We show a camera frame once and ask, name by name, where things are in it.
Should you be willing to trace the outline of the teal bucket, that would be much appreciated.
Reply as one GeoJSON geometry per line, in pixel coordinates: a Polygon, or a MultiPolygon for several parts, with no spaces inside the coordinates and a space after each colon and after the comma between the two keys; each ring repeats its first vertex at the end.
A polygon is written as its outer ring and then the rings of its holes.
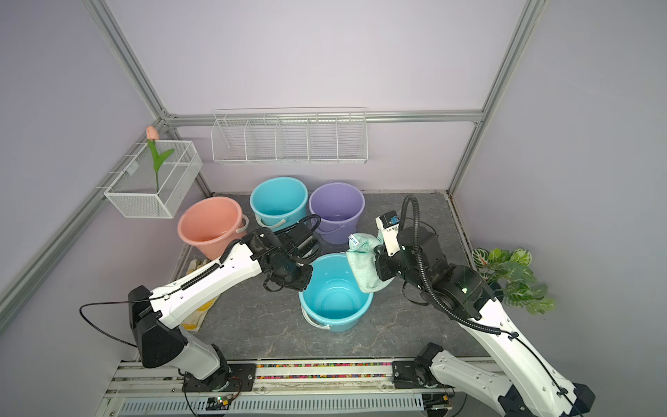
{"type": "Polygon", "coordinates": [[[303,318],[320,330],[351,330],[370,309],[373,294],[361,291],[342,253],[323,255],[312,266],[310,283],[299,294],[303,318]]]}
{"type": "Polygon", "coordinates": [[[251,193],[250,206],[260,227],[286,229],[308,215],[306,185],[293,177],[276,177],[259,184],[251,193]]]}

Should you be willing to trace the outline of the mint green cloth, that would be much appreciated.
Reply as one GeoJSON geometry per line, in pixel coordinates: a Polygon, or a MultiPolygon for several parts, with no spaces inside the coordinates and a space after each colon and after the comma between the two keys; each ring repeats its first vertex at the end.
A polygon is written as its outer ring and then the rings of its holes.
{"type": "Polygon", "coordinates": [[[382,281],[375,266],[375,249],[384,241],[365,233],[354,233],[348,237],[346,257],[360,290],[372,294],[384,290],[394,278],[382,281]]]}

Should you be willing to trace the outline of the purple bucket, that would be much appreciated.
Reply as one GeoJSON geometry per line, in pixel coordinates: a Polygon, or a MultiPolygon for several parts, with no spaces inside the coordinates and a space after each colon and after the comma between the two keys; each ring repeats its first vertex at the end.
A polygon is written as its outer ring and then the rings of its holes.
{"type": "Polygon", "coordinates": [[[366,207],[363,193],[345,182],[321,185],[309,197],[309,210],[321,217],[317,232],[332,245],[346,244],[357,232],[358,222],[366,207]]]}

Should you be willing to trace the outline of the pink plastic bucket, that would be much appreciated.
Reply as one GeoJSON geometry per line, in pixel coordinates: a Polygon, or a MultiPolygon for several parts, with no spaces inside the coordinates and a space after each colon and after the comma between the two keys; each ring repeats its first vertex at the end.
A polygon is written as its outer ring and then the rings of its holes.
{"type": "Polygon", "coordinates": [[[208,260],[219,258],[229,243],[246,236],[249,220],[236,200],[210,197],[192,205],[181,216],[177,233],[208,260]]]}

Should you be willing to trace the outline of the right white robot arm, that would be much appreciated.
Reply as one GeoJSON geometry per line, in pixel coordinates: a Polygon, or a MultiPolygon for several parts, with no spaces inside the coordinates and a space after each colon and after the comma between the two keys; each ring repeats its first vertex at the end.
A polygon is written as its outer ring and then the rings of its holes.
{"type": "Polygon", "coordinates": [[[535,352],[513,324],[492,288],[473,269],[446,260],[434,233],[401,225],[378,227],[375,249],[381,279],[399,277],[426,303],[456,321],[500,367],[495,374],[435,343],[411,361],[394,363],[394,384],[453,387],[503,416],[582,416],[596,396],[587,385],[561,375],[535,352]]]}

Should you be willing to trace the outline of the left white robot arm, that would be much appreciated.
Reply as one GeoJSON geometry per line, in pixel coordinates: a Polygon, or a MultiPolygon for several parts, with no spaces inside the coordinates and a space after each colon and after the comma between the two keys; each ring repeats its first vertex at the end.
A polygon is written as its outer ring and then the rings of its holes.
{"type": "Polygon", "coordinates": [[[319,215],[308,215],[279,231],[268,227],[234,239],[222,255],[173,283],[149,290],[134,288],[128,295],[130,328],[142,366],[171,366],[206,380],[222,371],[224,357],[201,342],[182,323],[202,305],[256,276],[279,289],[304,291],[321,253],[315,231],[319,215]]]}

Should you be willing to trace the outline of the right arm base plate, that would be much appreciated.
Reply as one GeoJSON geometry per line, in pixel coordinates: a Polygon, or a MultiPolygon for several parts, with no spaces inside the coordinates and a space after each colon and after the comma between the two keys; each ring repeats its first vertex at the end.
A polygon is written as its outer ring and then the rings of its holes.
{"type": "Polygon", "coordinates": [[[454,389],[438,382],[430,368],[415,359],[392,362],[393,384],[397,389],[454,389]]]}

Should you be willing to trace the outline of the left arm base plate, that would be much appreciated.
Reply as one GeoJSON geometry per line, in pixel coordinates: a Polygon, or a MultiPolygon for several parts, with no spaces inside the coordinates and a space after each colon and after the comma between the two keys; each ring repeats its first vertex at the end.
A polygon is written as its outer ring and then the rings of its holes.
{"type": "Polygon", "coordinates": [[[198,380],[186,373],[183,378],[184,393],[250,392],[255,383],[257,366],[253,362],[228,363],[205,380],[198,380]]]}

